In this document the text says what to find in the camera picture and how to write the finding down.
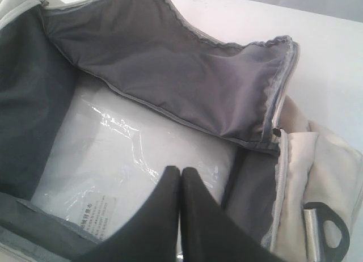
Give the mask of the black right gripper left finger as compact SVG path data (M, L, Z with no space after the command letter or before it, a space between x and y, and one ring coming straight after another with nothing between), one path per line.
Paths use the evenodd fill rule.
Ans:
M137 213L76 261L176 261L180 171L167 166Z

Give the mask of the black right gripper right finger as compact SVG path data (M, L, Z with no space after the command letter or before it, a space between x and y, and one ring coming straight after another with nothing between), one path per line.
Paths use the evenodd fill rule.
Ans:
M184 261L281 261L227 216L191 167L181 175L180 221Z

